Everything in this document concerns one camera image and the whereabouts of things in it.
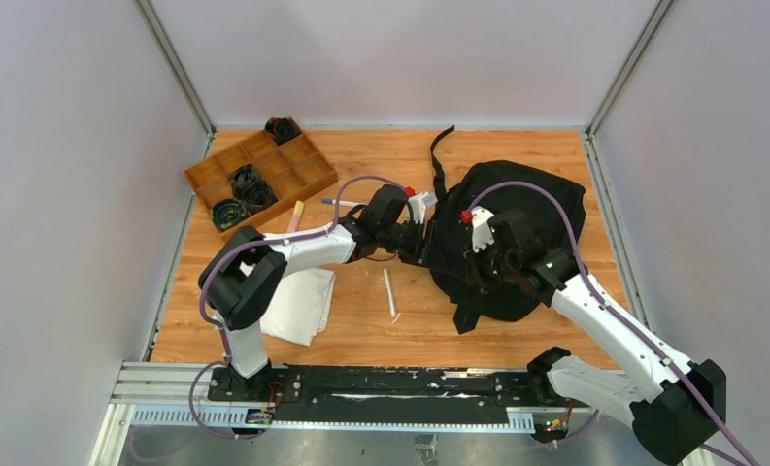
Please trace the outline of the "yellow white pen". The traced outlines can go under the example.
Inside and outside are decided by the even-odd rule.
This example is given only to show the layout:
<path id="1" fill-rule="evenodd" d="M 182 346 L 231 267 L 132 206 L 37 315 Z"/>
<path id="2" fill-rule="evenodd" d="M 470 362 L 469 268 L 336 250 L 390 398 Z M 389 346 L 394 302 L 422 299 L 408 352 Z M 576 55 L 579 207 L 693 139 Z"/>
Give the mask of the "yellow white pen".
<path id="1" fill-rule="evenodd" d="M 385 283 L 385 290 L 387 295 L 388 310 L 393 319 L 397 319 L 399 314 L 395 304 L 394 290 L 392 287 L 391 276 L 387 268 L 383 269 L 383 280 Z"/>

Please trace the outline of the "black backpack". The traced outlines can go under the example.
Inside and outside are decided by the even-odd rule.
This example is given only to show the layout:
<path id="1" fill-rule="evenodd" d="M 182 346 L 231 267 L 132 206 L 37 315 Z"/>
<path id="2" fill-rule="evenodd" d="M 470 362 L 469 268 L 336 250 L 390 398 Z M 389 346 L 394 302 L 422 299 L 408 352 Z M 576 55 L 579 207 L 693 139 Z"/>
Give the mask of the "black backpack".
<path id="1" fill-rule="evenodd" d="M 548 253 L 569 250 L 581 235 L 586 219 L 583 186 L 557 175 L 507 160 L 478 163 L 462 181 L 446 186 L 444 168 L 430 158 L 433 192 L 437 195 L 437 221 L 428 268 L 433 282 L 456 309 L 453 323 L 458 333 L 473 330 L 480 317 L 515 322 L 541 303 L 542 280 L 533 272 Z M 488 248 L 520 248 L 519 286 L 502 286 L 479 293 L 465 282 L 464 252 L 471 249 L 471 229 L 461 212 L 483 207 L 493 213 L 489 225 L 495 243 Z"/>

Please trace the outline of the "blue white marker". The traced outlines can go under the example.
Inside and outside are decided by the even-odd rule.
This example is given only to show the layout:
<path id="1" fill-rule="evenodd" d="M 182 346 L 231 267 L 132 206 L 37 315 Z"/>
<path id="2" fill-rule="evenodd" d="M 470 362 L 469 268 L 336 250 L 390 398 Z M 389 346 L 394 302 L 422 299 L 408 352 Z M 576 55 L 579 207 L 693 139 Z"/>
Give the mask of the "blue white marker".
<path id="1" fill-rule="evenodd" d="M 341 206 L 341 207 L 348 207 L 348 208 L 366 206 L 366 204 L 362 202 L 339 200 L 336 198 L 322 198 L 320 202 L 325 205 Z"/>

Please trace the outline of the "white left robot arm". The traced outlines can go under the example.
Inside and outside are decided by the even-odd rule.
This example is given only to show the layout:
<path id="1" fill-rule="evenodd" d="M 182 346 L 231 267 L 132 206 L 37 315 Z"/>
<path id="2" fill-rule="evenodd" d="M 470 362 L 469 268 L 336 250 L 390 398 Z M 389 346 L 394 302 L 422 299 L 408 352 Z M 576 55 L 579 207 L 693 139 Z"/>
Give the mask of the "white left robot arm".
<path id="1" fill-rule="evenodd" d="M 270 359 L 260 320 L 281 281 L 324 265 L 352 263 L 385 250 L 403 262 L 422 263 L 424 219 L 435 194 L 385 184 L 360 208 L 325 226 L 298 233 L 261 234 L 240 228 L 202 272 L 200 310 L 222 337 L 233 388 L 248 401 L 270 388 Z"/>

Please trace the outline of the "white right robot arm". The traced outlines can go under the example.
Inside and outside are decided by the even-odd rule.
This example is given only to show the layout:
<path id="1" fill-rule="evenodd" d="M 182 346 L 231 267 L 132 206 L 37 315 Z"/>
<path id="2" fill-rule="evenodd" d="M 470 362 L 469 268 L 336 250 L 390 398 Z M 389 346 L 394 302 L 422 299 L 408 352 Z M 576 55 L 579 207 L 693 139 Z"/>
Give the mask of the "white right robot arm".
<path id="1" fill-rule="evenodd" d="M 529 362 L 527 391 L 551 405 L 570 398 L 631 428 L 656 460 L 677 465 L 726 420 L 726 374 L 667 345 L 627 312 L 588 272 L 574 247 L 548 248 L 519 210 L 483 207 L 461 214 L 471 245 L 468 277 L 511 283 L 578 325 L 619 365 L 617 374 L 553 347 Z"/>

